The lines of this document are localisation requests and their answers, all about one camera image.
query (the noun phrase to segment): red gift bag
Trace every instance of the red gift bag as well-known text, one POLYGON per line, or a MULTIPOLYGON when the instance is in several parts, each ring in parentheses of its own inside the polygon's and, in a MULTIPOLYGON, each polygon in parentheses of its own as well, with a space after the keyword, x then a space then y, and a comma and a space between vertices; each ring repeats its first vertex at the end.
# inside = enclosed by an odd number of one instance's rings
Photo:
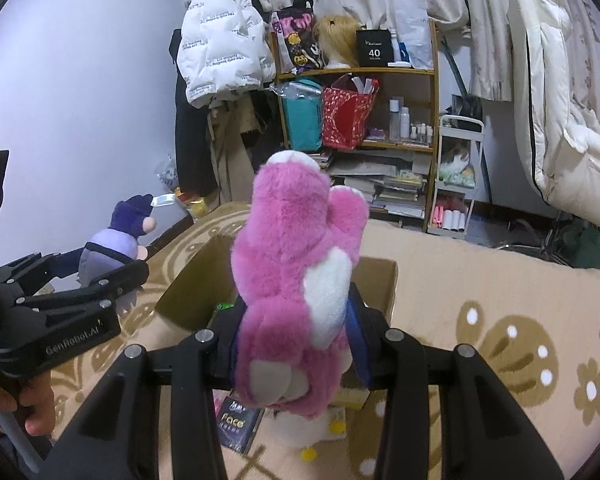
POLYGON ((351 76, 339 78, 322 91, 322 143, 331 148, 353 150, 365 138, 365 121, 374 106, 380 85, 373 79, 369 94, 344 88, 351 76))

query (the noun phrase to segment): white plastic bag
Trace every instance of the white plastic bag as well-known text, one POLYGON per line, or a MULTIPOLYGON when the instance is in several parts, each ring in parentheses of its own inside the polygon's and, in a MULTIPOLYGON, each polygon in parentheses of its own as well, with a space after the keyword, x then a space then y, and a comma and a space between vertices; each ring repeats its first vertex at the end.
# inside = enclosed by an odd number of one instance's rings
POLYGON ((395 28, 414 68, 433 70, 433 47, 426 0, 394 0, 395 28))

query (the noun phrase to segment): black box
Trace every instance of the black box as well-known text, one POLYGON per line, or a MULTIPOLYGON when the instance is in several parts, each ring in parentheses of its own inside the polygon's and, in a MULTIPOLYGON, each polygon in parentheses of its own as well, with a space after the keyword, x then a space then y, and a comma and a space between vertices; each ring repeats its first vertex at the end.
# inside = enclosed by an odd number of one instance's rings
POLYGON ((262 408, 245 408, 227 397, 216 419, 220 444, 238 453, 248 453, 263 413, 262 408))
POLYGON ((391 33, 388 30, 359 30, 356 41, 360 66, 387 66, 394 60, 391 33))

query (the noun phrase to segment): metal screw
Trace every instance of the metal screw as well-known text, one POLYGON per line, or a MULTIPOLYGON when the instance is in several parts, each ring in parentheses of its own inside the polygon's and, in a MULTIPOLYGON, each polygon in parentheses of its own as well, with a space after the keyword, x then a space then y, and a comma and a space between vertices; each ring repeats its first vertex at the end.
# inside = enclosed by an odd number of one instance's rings
POLYGON ((207 341, 211 341, 214 338, 213 330, 209 330, 208 328, 203 328, 202 330, 198 330, 196 332, 196 339, 201 343, 206 343, 207 341))
POLYGON ((398 330, 397 328, 390 328, 384 333, 384 337, 389 341, 397 343, 398 341, 402 341, 404 339, 404 332, 402 330, 398 330))
POLYGON ((471 345, 463 344, 458 346, 458 353, 462 357, 471 358, 475 355, 475 348, 471 345))
POLYGON ((125 348, 125 356, 129 359, 135 359, 142 353, 142 347, 140 345, 129 345, 125 348))

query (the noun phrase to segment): teal bag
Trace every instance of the teal bag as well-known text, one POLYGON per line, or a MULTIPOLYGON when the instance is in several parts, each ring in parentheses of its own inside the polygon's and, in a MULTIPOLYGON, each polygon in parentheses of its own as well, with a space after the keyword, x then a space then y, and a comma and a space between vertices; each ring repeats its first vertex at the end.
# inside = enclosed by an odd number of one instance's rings
MULTIPOLYGON (((301 78, 299 83, 322 88, 320 83, 311 79, 301 78)), ((316 152, 322 146, 320 132, 322 131, 322 99, 299 98, 282 99, 285 107, 286 131, 292 150, 299 152, 316 152)))

